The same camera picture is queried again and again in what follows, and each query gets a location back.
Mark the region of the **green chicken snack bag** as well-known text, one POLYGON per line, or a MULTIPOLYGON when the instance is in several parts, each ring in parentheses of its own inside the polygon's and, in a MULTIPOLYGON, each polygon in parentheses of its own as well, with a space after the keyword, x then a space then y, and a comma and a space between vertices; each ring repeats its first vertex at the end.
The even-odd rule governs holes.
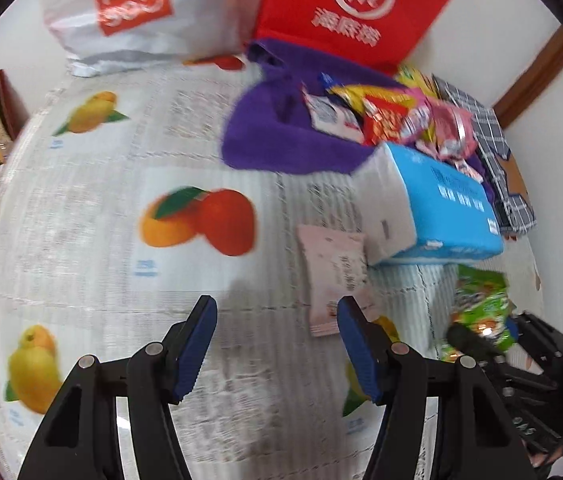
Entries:
POLYGON ((463 352, 446 339, 446 331, 459 323, 506 353, 515 343, 509 317, 513 304, 505 275, 464 264, 451 264, 433 298, 434 341, 443 362, 456 361, 463 352))

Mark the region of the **pale pink packet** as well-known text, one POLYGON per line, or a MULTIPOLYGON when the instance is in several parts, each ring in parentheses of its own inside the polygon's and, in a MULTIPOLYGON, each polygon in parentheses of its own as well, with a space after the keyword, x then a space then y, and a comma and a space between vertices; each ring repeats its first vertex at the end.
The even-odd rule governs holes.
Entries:
POLYGON ((365 235, 322 226, 298 226, 297 234, 310 283, 310 332, 313 337, 339 333, 338 304, 352 296, 367 321, 379 318, 370 285, 365 235))

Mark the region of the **pink snack bag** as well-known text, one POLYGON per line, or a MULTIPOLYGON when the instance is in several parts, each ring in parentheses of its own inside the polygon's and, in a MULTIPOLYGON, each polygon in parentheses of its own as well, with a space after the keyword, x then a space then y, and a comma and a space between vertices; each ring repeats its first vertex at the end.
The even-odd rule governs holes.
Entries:
POLYGON ((475 153, 472 114, 431 96, 426 97, 426 104, 430 110, 429 127, 415 141, 415 148, 442 162, 467 159, 475 153))

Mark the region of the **red snack packet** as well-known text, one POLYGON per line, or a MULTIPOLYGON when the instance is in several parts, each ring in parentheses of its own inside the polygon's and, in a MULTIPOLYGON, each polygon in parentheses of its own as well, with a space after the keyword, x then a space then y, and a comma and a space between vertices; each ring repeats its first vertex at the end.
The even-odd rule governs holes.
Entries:
POLYGON ((413 143, 431 123, 430 107, 410 96, 401 101, 367 96, 363 99, 363 108, 364 144, 369 146, 383 142, 413 143))

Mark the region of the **small blue white packet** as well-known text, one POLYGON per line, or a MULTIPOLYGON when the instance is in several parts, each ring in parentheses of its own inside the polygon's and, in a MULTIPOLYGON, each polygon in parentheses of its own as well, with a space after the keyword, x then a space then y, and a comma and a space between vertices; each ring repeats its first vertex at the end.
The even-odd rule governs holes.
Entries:
POLYGON ((363 144, 363 119, 361 113, 354 108, 353 94, 327 73, 320 73, 317 80, 324 90, 322 96, 315 96, 307 91, 305 84, 301 88, 312 128, 329 136, 363 144))

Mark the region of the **yellow triangular snack packet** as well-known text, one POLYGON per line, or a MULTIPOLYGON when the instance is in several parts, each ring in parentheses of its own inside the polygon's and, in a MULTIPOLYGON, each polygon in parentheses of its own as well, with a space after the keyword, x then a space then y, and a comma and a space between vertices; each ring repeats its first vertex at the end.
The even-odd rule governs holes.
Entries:
POLYGON ((411 106, 416 102, 416 96, 404 89, 364 86, 364 84, 347 84, 346 86, 332 86, 326 90, 327 96, 336 96, 347 107, 356 113, 364 112, 364 101, 370 98, 381 99, 390 103, 411 106))

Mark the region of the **Lotso lollipop snack packet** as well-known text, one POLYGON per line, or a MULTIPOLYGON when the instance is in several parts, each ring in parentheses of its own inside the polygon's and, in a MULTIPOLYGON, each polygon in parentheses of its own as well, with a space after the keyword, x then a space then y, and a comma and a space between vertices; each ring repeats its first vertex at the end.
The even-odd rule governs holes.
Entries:
POLYGON ((467 177, 471 177, 473 180, 477 181, 478 183, 483 182, 483 177, 481 176, 480 172, 475 170, 475 168, 472 168, 472 166, 470 166, 465 159, 449 160, 449 164, 453 166, 461 174, 464 174, 467 177))

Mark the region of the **grey checked star cloth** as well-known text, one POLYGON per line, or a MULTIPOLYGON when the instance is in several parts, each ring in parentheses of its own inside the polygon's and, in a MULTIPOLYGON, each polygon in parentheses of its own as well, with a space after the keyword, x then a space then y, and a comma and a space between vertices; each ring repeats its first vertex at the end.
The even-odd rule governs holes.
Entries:
POLYGON ((475 154, 493 190, 495 214, 503 235, 519 237, 528 234, 536 225, 536 216, 495 110, 438 76, 433 75, 432 80, 443 99, 472 114, 473 134, 478 143, 475 154))

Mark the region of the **blue tissue pack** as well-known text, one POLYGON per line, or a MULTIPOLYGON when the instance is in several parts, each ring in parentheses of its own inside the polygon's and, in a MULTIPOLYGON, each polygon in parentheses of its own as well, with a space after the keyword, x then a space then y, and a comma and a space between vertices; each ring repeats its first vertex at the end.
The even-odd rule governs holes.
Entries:
POLYGON ((466 263, 504 250, 482 185, 412 148, 381 144, 351 182, 371 266, 466 263))

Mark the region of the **yellow chips bag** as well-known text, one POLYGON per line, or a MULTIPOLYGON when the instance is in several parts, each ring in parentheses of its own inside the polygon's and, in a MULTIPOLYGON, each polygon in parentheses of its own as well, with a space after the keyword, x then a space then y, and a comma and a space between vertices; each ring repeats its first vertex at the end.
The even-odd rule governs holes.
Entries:
POLYGON ((439 96, 438 88, 434 81, 413 66, 400 65, 393 78, 407 88, 420 90, 429 98, 438 98, 439 96))

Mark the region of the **purple towel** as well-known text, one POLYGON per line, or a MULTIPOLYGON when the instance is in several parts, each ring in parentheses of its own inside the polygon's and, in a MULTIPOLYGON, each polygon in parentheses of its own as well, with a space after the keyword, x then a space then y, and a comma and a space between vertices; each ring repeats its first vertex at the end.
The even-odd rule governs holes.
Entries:
POLYGON ((404 89, 419 103, 426 97, 368 67, 318 50, 277 39, 251 42, 247 58, 260 66, 262 80, 237 103, 225 128, 222 157, 242 170, 284 174, 331 171, 351 174, 376 146, 356 144, 316 131, 303 102, 302 86, 322 96, 317 77, 327 73, 346 86, 364 84, 404 89))

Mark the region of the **red Haidilao paper bag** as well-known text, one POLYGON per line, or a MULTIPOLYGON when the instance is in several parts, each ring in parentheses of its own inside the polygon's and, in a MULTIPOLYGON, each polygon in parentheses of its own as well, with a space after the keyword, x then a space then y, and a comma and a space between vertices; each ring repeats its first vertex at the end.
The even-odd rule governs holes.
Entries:
POLYGON ((254 38, 277 39, 388 70, 449 0, 261 0, 254 38))

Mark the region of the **white Miniso plastic bag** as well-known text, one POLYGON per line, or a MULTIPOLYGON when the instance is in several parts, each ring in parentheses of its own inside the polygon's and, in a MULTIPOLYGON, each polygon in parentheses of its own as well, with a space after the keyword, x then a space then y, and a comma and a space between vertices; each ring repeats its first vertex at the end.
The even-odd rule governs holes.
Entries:
POLYGON ((41 0, 76 77, 242 50, 260 0, 41 0))

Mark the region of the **brown wooden door frame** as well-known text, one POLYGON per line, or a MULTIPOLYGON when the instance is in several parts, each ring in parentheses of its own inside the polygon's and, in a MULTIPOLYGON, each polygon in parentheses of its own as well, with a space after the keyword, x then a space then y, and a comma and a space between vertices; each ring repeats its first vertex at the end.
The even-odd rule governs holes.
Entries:
POLYGON ((563 25, 549 38, 530 66, 517 78, 493 110, 503 129, 513 124, 563 70, 563 25))

